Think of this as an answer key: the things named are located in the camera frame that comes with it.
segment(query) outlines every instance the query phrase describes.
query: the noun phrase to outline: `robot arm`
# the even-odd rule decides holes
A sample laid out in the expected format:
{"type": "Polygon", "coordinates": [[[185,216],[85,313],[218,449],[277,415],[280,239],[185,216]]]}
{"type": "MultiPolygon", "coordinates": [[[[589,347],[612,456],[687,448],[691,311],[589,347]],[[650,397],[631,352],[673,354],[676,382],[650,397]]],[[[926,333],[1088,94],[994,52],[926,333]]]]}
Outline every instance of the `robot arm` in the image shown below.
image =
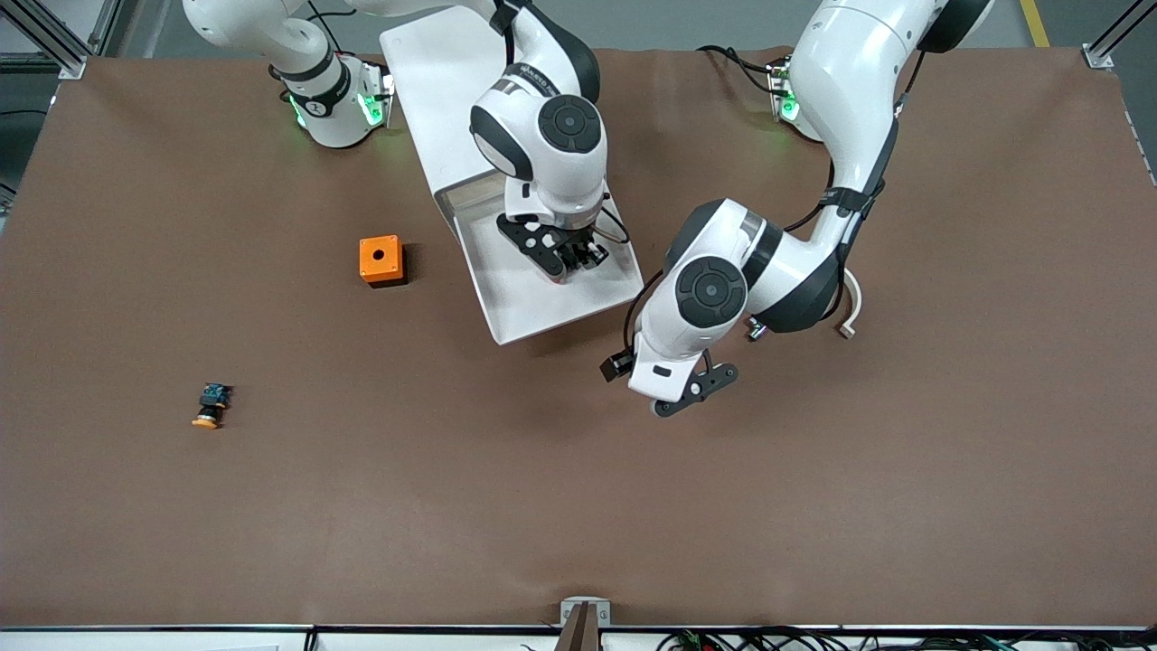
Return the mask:
{"type": "Polygon", "coordinates": [[[346,0],[383,16],[458,5],[508,37],[513,57],[474,103],[470,130],[481,154],[507,176],[499,229],[548,278],[596,266],[594,242],[606,187],[606,130],[595,108],[595,54],[529,0],[346,0]]]}
{"type": "Polygon", "coordinates": [[[918,43],[930,51],[955,46],[990,7],[992,0],[825,0],[789,68],[798,105],[791,121],[821,140],[833,163],[811,237],[799,239],[730,199],[699,206],[668,250],[665,278],[635,321],[632,350],[609,361],[604,375],[632,372],[632,390],[681,409],[709,395],[694,369],[744,311],[774,333],[818,323],[883,188],[900,68],[918,43]]]}
{"type": "Polygon", "coordinates": [[[318,143],[348,147],[384,121],[391,93],[381,68],[336,53],[322,30],[289,17],[304,0],[184,0],[185,15],[219,47],[264,54],[289,90],[297,121],[318,143]]]}

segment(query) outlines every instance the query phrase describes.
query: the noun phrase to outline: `gray floor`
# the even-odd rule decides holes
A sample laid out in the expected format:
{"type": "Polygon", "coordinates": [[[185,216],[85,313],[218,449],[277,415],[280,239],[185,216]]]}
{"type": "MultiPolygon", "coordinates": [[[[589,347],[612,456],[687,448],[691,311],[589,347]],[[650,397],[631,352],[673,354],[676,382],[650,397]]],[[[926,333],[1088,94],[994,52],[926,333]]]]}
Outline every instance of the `gray floor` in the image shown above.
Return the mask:
{"type": "MultiPolygon", "coordinates": [[[[537,0],[559,23],[595,47],[621,50],[693,50],[708,43],[753,50],[796,40],[819,0],[537,0]]],[[[1057,45],[1093,38],[1129,0],[1039,0],[1045,25],[1057,45]]],[[[344,10],[341,0],[315,0],[323,12],[344,10]]],[[[305,17],[309,7],[297,15],[305,17]]],[[[342,49],[377,51],[377,36],[399,20],[373,16],[327,19],[342,49]]],[[[1157,19],[1142,25],[1114,57],[1119,59],[1142,141],[1157,149],[1157,19]]],[[[966,45],[1030,46],[1032,39],[1019,0],[997,0],[988,21],[966,45]]],[[[159,58],[251,57],[227,52],[202,40],[190,28],[180,0],[139,0],[121,56],[159,58]]],[[[56,88],[46,74],[0,74],[0,111],[45,108],[56,88]]],[[[0,117],[0,182],[19,186],[40,116],[0,117]]]]}
{"type": "MultiPolygon", "coordinates": [[[[1057,46],[1092,43],[1133,0],[1037,0],[1049,42],[1057,46]]],[[[1150,164],[1157,163],[1157,15],[1137,25],[1113,52],[1125,104],[1150,164]]]]}

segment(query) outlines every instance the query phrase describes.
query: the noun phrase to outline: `brown table surface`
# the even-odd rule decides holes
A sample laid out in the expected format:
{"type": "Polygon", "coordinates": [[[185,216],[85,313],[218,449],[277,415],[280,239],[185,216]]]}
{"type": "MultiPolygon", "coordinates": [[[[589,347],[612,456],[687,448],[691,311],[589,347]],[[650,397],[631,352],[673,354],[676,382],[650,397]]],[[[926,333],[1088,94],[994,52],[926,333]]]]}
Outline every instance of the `brown table surface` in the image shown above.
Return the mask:
{"type": "MultiPolygon", "coordinates": [[[[823,147],[738,69],[599,57],[646,272],[703,201],[811,207],[823,147]]],[[[930,57],[860,334],[737,330],[666,421],[599,377],[622,309],[495,346],[403,121],[326,150],[264,68],[61,84],[0,237],[0,623],[1157,619],[1157,192],[1077,51],[930,57]],[[356,274],[384,232],[407,287],[356,274]]]]}

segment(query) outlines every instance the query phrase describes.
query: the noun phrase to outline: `yellow floor line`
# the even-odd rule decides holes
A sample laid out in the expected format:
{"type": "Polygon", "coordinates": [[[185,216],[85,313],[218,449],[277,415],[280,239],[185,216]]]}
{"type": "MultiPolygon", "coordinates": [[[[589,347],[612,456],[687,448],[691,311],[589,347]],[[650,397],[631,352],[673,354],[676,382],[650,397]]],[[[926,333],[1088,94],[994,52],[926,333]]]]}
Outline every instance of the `yellow floor line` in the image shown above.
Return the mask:
{"type": "Polygon", "coordinates": [[[1048,47],[1048,35],[1045,34],[1045,23],[1040,22],[1037,0],[1020,0],[1020,10],[1024,12],[1024,20],[1029,23],[1032,44],[1037,47],[1048,47]]]}

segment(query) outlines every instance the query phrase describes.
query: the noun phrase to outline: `orange block with hole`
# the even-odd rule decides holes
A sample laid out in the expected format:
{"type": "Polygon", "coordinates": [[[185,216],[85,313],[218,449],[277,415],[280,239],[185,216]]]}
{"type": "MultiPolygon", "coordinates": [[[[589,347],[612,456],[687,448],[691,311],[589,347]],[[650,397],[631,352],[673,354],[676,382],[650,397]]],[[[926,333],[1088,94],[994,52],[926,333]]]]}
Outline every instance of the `orange block with hole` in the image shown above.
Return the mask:
{"type": "Polygon", "coordinates": [[[370,287],[406,283],[406,251],[397,235],[367,237],[358,253],[361,276],[370,287]]]}

